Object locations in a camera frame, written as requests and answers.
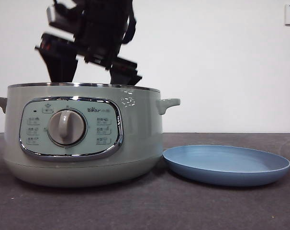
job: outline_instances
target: chrome trim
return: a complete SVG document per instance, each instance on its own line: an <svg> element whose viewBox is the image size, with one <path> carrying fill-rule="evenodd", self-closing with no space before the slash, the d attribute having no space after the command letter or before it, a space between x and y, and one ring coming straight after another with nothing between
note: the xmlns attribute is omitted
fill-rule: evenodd
<svg viewBox="0 0 290 230"><path fill-rule="evenodd" d="M60 162L77 162L77 161L89 161L89 160L96 160L96 159L101 159L101 158L106 158L114 154L122 145L123 143L123 138L124 138L124 132L123 132L123 120L122 120L122 115L119 107L117 104L109 99L102 99L102 98L89 98L89 97L78 97L77 99L74 97L44 97L44 98L35 98L28 102L22 111L22 116L24 114L25 107L32 103L32 102L39 102L39 101L47 101L47 100L74 100L74 101L88 101L88 102L100 102L100 103L107 103L113 107L115 110L115 115L117 118L117 139L115 143L100 152L95 152L95 153L89 153L89 154L72 154L72 155L51 155L51 154L43 154L43 153L38 153L38 152L33 152L29 149L27 149L21 139L21 127L22 127L22 119L21 119L21 124L20 124L20 130L19 130L19 143L20 147L22 150L29 156L35 157L39 160L44 160L44 161L60 161Z"/></svg>
<svg viewBox="0 0 290 230"><path fill-rule="evenodd" d="M27 87L27 86L90 86L98 88L123 88L123 89L133 89L133 90L147 90L153 92L160 92L160 90L132 85L111 85L111 84L96 84L96 83L79 83L79 82L39 82L39 83L24 83L24 84L15 84L9 85L8 88L17 88L17 87Z"/></svg>

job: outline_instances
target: cooker handle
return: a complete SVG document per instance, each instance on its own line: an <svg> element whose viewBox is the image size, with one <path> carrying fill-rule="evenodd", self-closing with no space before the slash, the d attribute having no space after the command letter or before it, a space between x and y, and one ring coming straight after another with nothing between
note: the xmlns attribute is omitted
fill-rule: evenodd
<svg viewBox="0 0 290 230"><path fill-rule="evenodd" d="M160 115L165 114L166 110L169 107L176 106L176 105L180 105L180 99L178 98L159 100L157 103L159 114Z"/></svg>
<svg viewBox="0 0 290 230"><path fill-rule="evenodd" d="M6 97L0 97L0 107L2 108L3 113L6 113L6 107L7 107L7 100Z"/></svg>

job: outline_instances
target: control panel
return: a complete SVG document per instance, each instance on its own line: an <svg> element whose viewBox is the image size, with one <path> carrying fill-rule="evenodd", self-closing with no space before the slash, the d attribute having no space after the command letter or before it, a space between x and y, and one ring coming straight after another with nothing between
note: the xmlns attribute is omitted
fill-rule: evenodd
<svg viewBox="0 0 290 230"><path fill-rule="evenodd" d="M20 145L29 154L78 158L114 153L123 141L119 108L106 99L48 97L23 110Z"/></svg>

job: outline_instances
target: control panel button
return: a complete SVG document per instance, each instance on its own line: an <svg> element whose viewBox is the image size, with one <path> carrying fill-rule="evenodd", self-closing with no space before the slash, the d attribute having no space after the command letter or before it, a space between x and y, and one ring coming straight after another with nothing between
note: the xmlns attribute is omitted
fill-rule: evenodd
<svg viewBox="0 0 290 230"><path fill-rule="evenodd" d="M71 145L82 138L85 128L85 121L79 113L62 110L50 118L48 134L60 145Z"/></svg>
<svg viewBox="0 0 290 230"><path fill-rule="evenodd" d="M111 128L109 126L107 126L107 127L98 127L97 128L97 134L98 135L110 135L111 134Z"/></svg>
<svg viewBox="0 0 290 230"><path fill-rule="evenodd" d="M42 108L42 113L43 114L52 114L54 112L54 108L53 107L43 107Z"/></svg>
<svg viewBox="0 0 290 230"><path fill-rule="evenodd" d="M27 119L28 125L39 125L40 124L40 118L38 117L29 117Z"/></svg>
<svg viewBox="0 0 290 230"><path fill-rule="evenodd" d="M27 135L39 135L39 128L38 127L28 128Z"/></svg>
<svg viewBox="0 0 290 230"><path fill-rule="evenodd" d="M97 124L98 125L111 125L111 120L107 117L98 117Z"/></svg>
<svg viewBox="0 0 290 230"><path fill-rule="evenodd" d="M96 144L97 145L109 145L109 144L111 144L111 138L107 138L107 137L97 138Z"/></svg>
<svg viewBox="0 0 290 230"><path fill-rule="evenodd" d="M39 145L39 138L27 138L27 145Z"/></svg>

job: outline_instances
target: white wall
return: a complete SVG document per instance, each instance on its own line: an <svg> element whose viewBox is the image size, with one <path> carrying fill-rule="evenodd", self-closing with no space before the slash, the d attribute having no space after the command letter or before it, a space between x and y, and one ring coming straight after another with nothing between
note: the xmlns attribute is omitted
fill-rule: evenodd
<svg viewBox="0 0 290 230"><path fill-rule="evenodd" d="M49 81L34 46L51 0L0 0L0 96L16 83ZM139 86L181 106L165 132L290 132L290 26L285 0L134 0L137 31L121 56L138 63ZM79 59L74 81L108 83ZM0 109L0 132L4 114Z"/></svg>

